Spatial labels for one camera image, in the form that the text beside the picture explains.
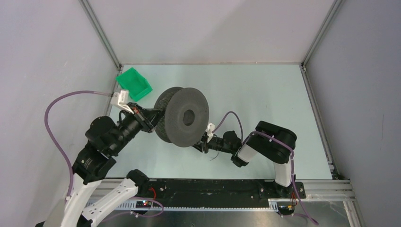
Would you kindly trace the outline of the dark grey cable spool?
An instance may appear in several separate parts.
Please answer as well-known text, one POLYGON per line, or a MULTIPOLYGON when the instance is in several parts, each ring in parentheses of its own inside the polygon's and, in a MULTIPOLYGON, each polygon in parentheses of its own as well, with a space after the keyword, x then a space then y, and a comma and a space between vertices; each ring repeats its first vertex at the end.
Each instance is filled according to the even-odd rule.
POLYGON ((209 104, 204 94, 193 87, 171 87, 155 102, 161 109, 155 132, 167 143, 191 147, 201 141, 209 123, 209 104))

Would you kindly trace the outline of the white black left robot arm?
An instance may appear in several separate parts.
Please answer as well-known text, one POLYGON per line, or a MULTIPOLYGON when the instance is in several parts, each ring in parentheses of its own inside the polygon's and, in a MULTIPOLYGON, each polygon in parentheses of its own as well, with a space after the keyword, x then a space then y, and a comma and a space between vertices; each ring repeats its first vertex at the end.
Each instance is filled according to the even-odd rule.
POLYGON ((162 117, 162 110, 130 107, 120 112, 125 116, 115 123, 108 116, 94 119, 85 136, 88 141, 71 166, 71 189, 38 227, 96 227, 118 205, 149 192, 149 178, 140 170, 127 173, 119 185, 91 207, 86 203, 115 165, 114 157, 140 132, 151 133, 162 117))

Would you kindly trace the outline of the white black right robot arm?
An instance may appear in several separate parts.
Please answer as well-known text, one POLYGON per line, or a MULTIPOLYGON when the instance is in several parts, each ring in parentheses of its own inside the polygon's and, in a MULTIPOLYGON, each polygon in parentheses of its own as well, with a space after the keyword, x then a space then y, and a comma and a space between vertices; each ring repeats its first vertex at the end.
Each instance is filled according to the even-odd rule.
POLYGON ((209 150, 228 153, 237 167, 246 166, 256 155, 262 155, 274 164, 276 194, 286 198, 293 193, 294 150, 297 140, 293 131, 259 121, 255 130, 242 141, 235 131, 227 131, 223 137, 218 137, 214 134, 215 130, 214 125, 208 127, 201 140, 193 147, 202 153, 208 153, 209 150))

